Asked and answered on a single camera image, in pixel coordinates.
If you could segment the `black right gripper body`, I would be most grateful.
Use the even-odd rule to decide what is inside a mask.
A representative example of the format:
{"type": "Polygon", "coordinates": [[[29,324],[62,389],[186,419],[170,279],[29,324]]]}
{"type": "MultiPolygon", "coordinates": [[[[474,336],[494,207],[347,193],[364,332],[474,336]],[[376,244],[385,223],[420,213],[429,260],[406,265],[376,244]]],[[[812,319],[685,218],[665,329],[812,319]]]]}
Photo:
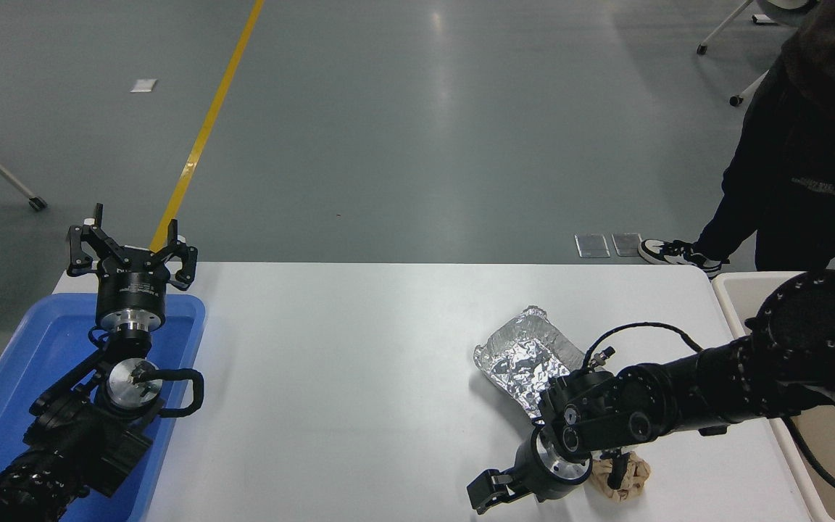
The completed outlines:
{"type": "Polygon", "coordinates": [[[578,488],[579,463],[564,459],[536,429],[515,456],[515,481],[539,501],[559,500],[578,488]]]}

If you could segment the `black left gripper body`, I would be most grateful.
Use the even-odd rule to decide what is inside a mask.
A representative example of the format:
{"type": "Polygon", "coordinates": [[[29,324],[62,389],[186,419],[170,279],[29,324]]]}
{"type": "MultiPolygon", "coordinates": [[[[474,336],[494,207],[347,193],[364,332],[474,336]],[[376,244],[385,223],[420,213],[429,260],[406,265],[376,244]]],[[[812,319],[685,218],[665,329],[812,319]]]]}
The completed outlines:
{"type": "Polygon", "coordinates": [[[166,285],[170,274],[161,265],[145,264],[152,257],[149,250],[127,250],[122,255],[130,265],[123,267],[115,257],[100,259],[96,265],[99,278],[96,318],[105,320],[123,310],[145,310],[157,320],[165,319],[166,285]]]}

